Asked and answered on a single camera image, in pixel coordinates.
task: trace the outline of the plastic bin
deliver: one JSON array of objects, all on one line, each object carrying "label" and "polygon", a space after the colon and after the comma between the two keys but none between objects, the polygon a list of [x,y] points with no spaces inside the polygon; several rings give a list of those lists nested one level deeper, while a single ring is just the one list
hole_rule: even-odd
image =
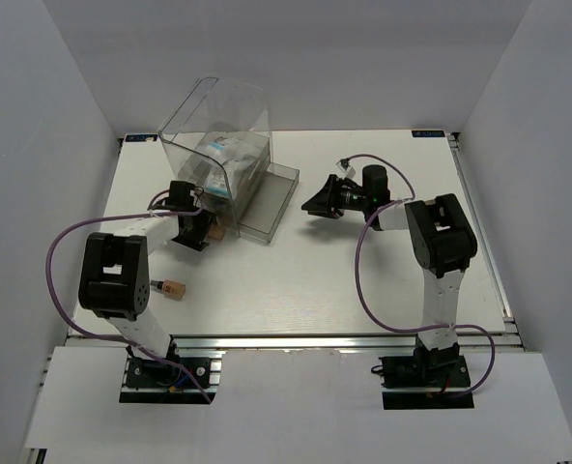
[{"label": "plastic bin", "polygon": [[158,134],[177,179],[204,190],[204,207],[221,224],[271,241],[299,171],[272,163],[269,104],[262,89],[202,77]]}]

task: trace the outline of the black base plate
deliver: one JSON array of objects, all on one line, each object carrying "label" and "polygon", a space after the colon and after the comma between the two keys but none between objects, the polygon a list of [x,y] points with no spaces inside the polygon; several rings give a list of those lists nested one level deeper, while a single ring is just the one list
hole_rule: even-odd
[{"label": "black base plate", "polygon": [[[184,365],[189,372],[196,378],[200,387],[206,389],[210,384],[211,377],[211,358],[181,358],[180,363]],[[203,367],[205,372],[198,375],[198,367]],[[176,384],[182,378],[179,372],[175,372],[172,377],[156,379],[151,369],[147,368],[145,360],[139,358],[129,359],[129,366],[126,372],[125,387],[135,389],[135,391],[121,391],[119,395],[120,403],[164,403],[164,404],[206,404],[207,401],[199,391],[189,391],[195,389],[190,380],[186,379],[184,383],[175,391],[168,389]],[[210,393],[209,397],[213,399],[214,393]]]},{"label": "black base plate", "polygon": [[442,389],[449,376],[452,388],[464,389],[471,386],[471,377],[464,356],[456,364],[439,369],[439,375],[431,382],[424,382],[417,372],[412,356],[387,356],[381,358],[383,364],[384,387],[407,389],[412,387],[432,387]]},{"label": "black base plate", "polygon": [[405,409],[472,409],[472,394],[450,397],[451,393],[428,396],[426,393],[394,393],[383,391],[383,409],[396,411]]},{"label": "black base plate", "polygon": [[182,232],[172,241],[196,251],[202,251],[209,246],[205,238],[214,222],[215,215],[207,210],[203,210],[197,216],[179,217],[179,230]]}]

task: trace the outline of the white wall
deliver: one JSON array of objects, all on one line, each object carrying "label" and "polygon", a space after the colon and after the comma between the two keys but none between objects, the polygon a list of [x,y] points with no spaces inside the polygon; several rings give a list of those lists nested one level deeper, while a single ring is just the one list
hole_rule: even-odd
[{"label": "white wall", "polygon": [[458,131],[530,0],[44,2],[121,135],[204,73],[265,88],[280,130]]},{"label": "white wall", "polygon": [[[23,446],[47,355],[64,339],[43,277],[66,225],[104,205],[114,134],[41,0],[0,0],[0,463]],[[56,266],[72,307],[79,234]]]},{"label": "white wall", "polygon": [[533,1],[462,142],[520,333],[572,430],[572,2]]}]

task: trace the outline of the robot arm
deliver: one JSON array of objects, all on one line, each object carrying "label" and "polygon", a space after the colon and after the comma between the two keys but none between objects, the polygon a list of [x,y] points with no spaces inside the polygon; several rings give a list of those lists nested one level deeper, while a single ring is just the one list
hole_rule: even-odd
[{"label": "robot arm", "polygon": [[[149,254],[178,235],[177,217],[150,217],[113,234],[91,234],[80,278],[82,307],[162,358],[168,352],[170,335],[148,306]],[[146,358],[135,348],[133,354]]]},{"label": "robot arm", "polygon": [[[390,203],[386,170],[380,165],[363,169],[363,183],[329,176],[323,189],[301,208],[312,216],[340,218],[342,210],[362,211],[367,220]],[[454,194],[430,201],[398,203],[381,210],[371,223],[374,230],[409,230],[415,258],[423,271],[424,303],[421,326],[447,328],[417,335],[414,365],[427,382],[459,361],[456,324],[458,295],[464,273],[477,252],[477,241]]]}]

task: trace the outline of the cable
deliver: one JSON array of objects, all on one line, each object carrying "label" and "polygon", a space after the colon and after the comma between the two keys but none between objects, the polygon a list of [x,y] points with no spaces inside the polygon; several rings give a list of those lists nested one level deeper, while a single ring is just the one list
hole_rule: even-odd
[{"label": "cable", "polygon": [[437,394],[443,394],[447,391],[447,389],[449,388],[450,380],[451,379],[450,379],[449,375],[447,375],[447,380],[445,381],[443,388]]},{"label": "cable", "polygon": [[367,153],[359,153],[358,155],[352,155],[351,157],[347,157],[346,160],[350,161],[350,160],[354,160],[356,158],[371,158],[372,160],[380,161],[380,162],[386,164],[387,166],[389,166],[391,169],[393,169],[402,178],[402,180],[405,182],[405,184],[407,185],[407,187],[411,191],[411,198],[406,198],[406,199],[407,200],[415,200],[415,189],[413,188],[413,184],[411,184],[411,181],[409,181],[407,179],[407,177],[404,175],[404,173],[400,169],[398,169],[397,166],[393,165],[392,163],[390,163],[389,161],[387,161],[385,159],[382,159],[381,157],[377,157],[376,155],[369,155]]},{"label": "cable", "polygon": [[103,341],[115,341],[115,342],[120,342],[120,343],[126,343],[126,344],[132,346],[133,348],[138,349],[141,353],[143,353],[144,355],[146,355],[150,359],[157,361],[158,363],[170,365],[172,367],[175,367],[175,368],[181,370],[185,375],[187,375],[189,377],[189,380],[191,380],[193,385],[200,391],[200,393],[202,393],[204,398],[207,400],[207,403],[211,404],[211,399],[209,398],[207,393],[204,391],[204,389],[200,386],[200,384],[198,383],[196,378],[193,375],[191,375],[191,373],[186,369],[186,367],[184,365],[178,364],[176,362],[172,362],[169,360],[165,360],[164,358],[160,358],[159,356],[151,353],[149,350],[147,350],[143,346],[140,346],[140,344],[138,344],[137,342],[135,342],[133,340],[126,339],[123,336],[102,335],[99,333],[92,333],[92,332],[89,332],[85,329],[82,329],[80,326],[75,324],[75,322],[70,318],[70,316],[63,309],[63,305],[61,304],[60,300],[58,299],[58,295],[56,294],[56,289],[54,288],[54,281],[52,279],[52,257],[54,255],[54,250],[56,249],[58,244],[61,242],[61,240],[63,240],[68,234],[70,234],[75,229],[79,229],[80,227],[84,227],[86,225],[97,224],[100,222],[110,222],[113,220],[142,219],[142,218],[152,218],[152,217],[165,218],[165,217],[170,217],[170,216],[197,216],[202,211],[203,211],[203,209],[199,208],[198,210],[194,211],[193,213],[188,213],[188,212],[159,212],[158,214],[156,214],[156,213],[140,213],[137,215],[95,217],[92,219],[81,220],[80,222],[77,222],[76,224],[70,225],[67,229],[65,229],[63,232],[58,234],[56,236],[56,238],[52,241],[52,245],[50,245],[50,248],[47,251],[47,256],[45,257],[45,282],[47,284],[47,291],[50,294],[50,298],[52,299],[52,302],[54,303],[54,307],[56,307],[56,310],[58,311],[59,315],[63,318],[63,320],[67,323],[67,325],[70,326],[72,329],[74,329],[75,331],[77,331],[80,334],[83,334],[84,336],[87,336],[89,338],[95,338],[97,340],[103,340]]},{"label": "cable", "polygon": [[185,375],[185,376],[183,377],[183,379],[181,379],[179,382],[177,382],[176,384],[174,384],[174,388],[177,389],[178,387],[180,387],[180,386],[183,384],[183,382],[184,382],[185,380],[187,380],[187,379],[188,379],[188,377]]},{"label": "cable", "polygon": [[[367,156],[375,158],[375,159],[377,158],[373,155],[367,155]],[[361,234],[359,235],[359,239],[357,242],[357,249],[355,251],[355,286],[357,287],[357,295],[359,297],[359,301],[361,303],[361,306],[363,307],[363,310],[365,311],[367,316],[372,320],[372,322],[374,322],[377,326],[381,327],[382,329],[385,329],[386,331],[389,331],[389,332],[393,332],[395,334],[418,334],[419,332],[450,328],[451,326],[449,326],[449,324],[434,324],[434,325],[430,325],[430,326],[417,327],[414,329],[398,329],[395,327],[388,326],[387,324],[382,322],[379,318],[377,318],[374,315],[374,313],[372,312],[370,307],[367,305],[365,298],[363,297],[363,291],[361,290],[361,276],[359,275],[359,261],[361,259],[361,246],[363,245],[363,239],[365,238],[365,234],[367,234],[367,231],[370,228],[370,226],[372,225],[372,222],[374,221],[374,219],[376,219],[376,217],[380,213],[382,213],[384,210],[386,210],[388,208],[391,208],[394,205],[397,205],[397,204],[403,203],[403,202],[404,202],[404,200],[395,200],[395,201],[391,201],[391,202],[387,203],[386,205],[380,207],[378,210],[376,210],[370,216],[370,218],[367,220],[367,222],[365,222],[365,225],[363,226],[363,229],[361,230]],[[474,392],[479,387],[481,387],[483,385],[483,383],[490,376],[490,373],[492,372],[492,367],[495,364],[495,358],[496,358],[495,340],[488,333],[488,331],[486,331],[483,327],[477,326],[476,324],[456,324],[454,326],[454,329],[475,329],[479,332],[482,332],[490,341],[490,363],[488,364],[488,368],[484,372],[481,379],[479,379],[479,381],[475,385],[470,387],[468,390],[460,391],[458,393],[455,393],[455,394],[448,396],[450,398],[464,396],[466,394]]]},{"label": "cable", "polygon": [[182,373],[183,372],[181,371],[181,369],[179,369],[179,375],[177,375],[177,378],[174,379],[172,382],[166,382],[165,384],[161,383],[161,382],[156,382],[156,384],[158,384],[160,387],[171,387],[174,384],[176,384],[177,382],[179,382],[179,380],[181,380],[181,374]]},{"label": "cable", "polygon": [[196,194],[196,200],[198,200],[198,203],[200,203],[202,200],[202,195],[205,194],[205,188],[204,187],[196,187],[196,189],[194,190],[194,193]]},{"label": "cable", "polygon": [[157,202],[157,200],[164,195],[165,193],[168,193],[170,190],[167,188],[166,190],[162,190],[160,193],[157,193],[153,198],[151,198],[151,201],[149,202],[149,207],[147,208],[147,210],[152,210],[155,207],[155,204]]}]

